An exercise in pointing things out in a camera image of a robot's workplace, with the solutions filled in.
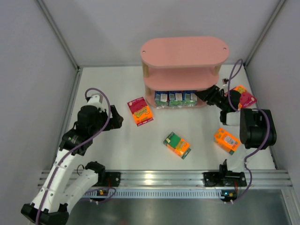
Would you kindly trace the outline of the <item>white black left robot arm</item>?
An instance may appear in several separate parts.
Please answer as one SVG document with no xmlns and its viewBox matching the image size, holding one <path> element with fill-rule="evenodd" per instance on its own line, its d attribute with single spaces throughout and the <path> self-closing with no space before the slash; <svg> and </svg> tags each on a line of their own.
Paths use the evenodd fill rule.
<svg viewBox="0 0 300 225">
<path fill-rule="evenodd" d="M 77 114 L 77 121 L 66 132 L 56 159 L 44 185 L 31 203 L 24 204 L 21 214 L 37 225 L 64 225 L 77 202 L 98 186 L 106 200 L 116 194 L 120 172 L 106 172 L 105 166 L 92 161 L 71 184 L 68 181 L 75 169 L 83 163 L 86 150 L 101 131 L 121 128 L 123 118 L 114 105 L 110 111 L 96 105 L 85 105 Z"/>
</svg>

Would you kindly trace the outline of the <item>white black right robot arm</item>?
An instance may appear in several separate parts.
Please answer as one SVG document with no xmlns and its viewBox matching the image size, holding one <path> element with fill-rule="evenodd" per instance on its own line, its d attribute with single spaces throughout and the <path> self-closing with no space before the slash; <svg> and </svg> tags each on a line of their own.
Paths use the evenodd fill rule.
<svg viewBox="0 0 300 225">
<path fill-rule="evenodd" d="M 227 93 L 216 85 L 207 90 L 197 91 L 196 96 L 208 105 L 216 105 L 221 109 L 220 121 L 226 126 L 240 127 L 240 142 L 244 150 L 232 153 L 232 160 L 226 159 L 219 165 L 218 172 L 205 172 L 204 185 L 206 187 L 238 187 L 250 186 L 252 181 L 246 182 L 244 172 L 233 172 L 236 164 L 247 168 L 247 159 L 260 150 L 273 146 L 277 140 L 277 133 L 270 110 L 238 109 L 241 93 L 230 90 Z"/>
</svg>

